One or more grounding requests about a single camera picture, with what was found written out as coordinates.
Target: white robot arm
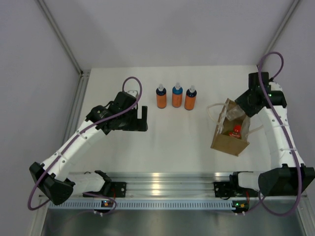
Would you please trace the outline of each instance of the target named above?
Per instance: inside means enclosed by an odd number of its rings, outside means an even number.
[[[262,72],[262,80],[270,101],[283,124],[278,122],[266,102],[259,84],[258,73],[249,74],[249,89],[235,100],[238,106],[229,111],[226,117],[232,120],[236,118],[235,114],[237,116],[246,114],[249,117],[258,115],[269,146],[270,171],[264,173],[238,172],[231,179],[234,179],[237,188],[260,191],[264,196],[297,195],[297,165],[292,158],[292,152],[295,152],[298,166],[301,169],[302,191],[315,178],[314,168],[305,167],[303,159],[296,150],[287,119],[286,101],[282,88],[277,83],[269,81],[267,72]],[[292,147],[288,144],[283,126],[292,142]]]
[[[39,189],[55,204],[59,205],[71,195],[94,192],[107,195],[111,188],[111,179],[102,171],[85,174],[69,174],[82,155],[94,143],[112,130],[147,131],[147,107],[142,107],[142,118],[137,118],[137,98],[131,93],[121,91],[107,106],[96,106],[87,115],[75,134],[51,157],[41,164],[34,162],[30,172],[38,182],[44,172],[45,177],[38,185]]]

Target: bag handle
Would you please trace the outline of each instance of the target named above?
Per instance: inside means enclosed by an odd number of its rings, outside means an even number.
[[[215,119],[212,117],[212,115],[210,114],[209,109],[212,108],[212,107],[215,107],[215,106],[226,106],[226,107],[227,107],[227,104],[226,104],[226,103],[214,103],[214,104],[209,105],[209,106],[206,107],[206,110],[207,110],[207,113],[208,113],[208,116],[210,117],[210,119],[211,119],[215,124],[217,124],[219,127],[223,127],[223,124],[221,124],[221,123],[219,123],[217,120],[215,120]],[[262,129],[263,127],[264,127],[264,126],[261,125],[260,127],[257,127],[257,128],[255,128],[255,129],[252,129],[252,130],[250,130],[247,134],[245,134],[245,136],[247,137],[248,135],[250,135],[250,134],[252,134],[252,133],[254,133],[254,132],[256,132],[256,131]]]

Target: orange bottle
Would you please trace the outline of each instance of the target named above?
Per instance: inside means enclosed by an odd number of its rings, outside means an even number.
[[[167,104],[166,89],[160,84],[157,88],[157,107],[165,108]]]
[[[195,89],[195,86],[192,85],[190,89],[186,92],[186,98],[185,98],[185,109],[186,110],[192,110],[195,107],[195,101],[196,101],[197,91]]]
[[[173,88],[173,94],[172,94],[172,105],[173,107],[180,107],[182,105],[182,99],[183,99],[183,88],[179,83],[176,83],[176,85]]]

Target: metal floor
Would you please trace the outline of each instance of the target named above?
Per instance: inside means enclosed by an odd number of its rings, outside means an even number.
[[[293,202],[270,201],[284,212]],[[50,209],[41,236],[304,236],[299,213],[276,217],[262,207],[246,216],[206,210],[117,210],[100,217],[82,210]]]

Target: white tabletop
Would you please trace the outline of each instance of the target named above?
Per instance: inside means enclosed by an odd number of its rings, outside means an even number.
[[[206,113],[206,106],[236,99],[248,88],[248,74],[256,66],[184,66],[92,69],[80,123],[96,105],[114,100],[125,78],[135,76],[143,86],[139,106],[148,106],[148,131],[112,131],[99,141],[77,164],[74,171],[200,173],[266,171],[270,154],[263,130],[249,136],[250,145],[238,156],[211,149],[216,125]],[[180,108],[171,105],[172,87],[180,82],[184,89]],[[156,105],[156,88],[167,90],[167,106]],[[184,108],[185,93],[195,85],[195,108]],[[139,90],[135,81],[125,90]],[[217,118],[221,107],[211,110]],[[251,129],[261,125],[251,119]]]

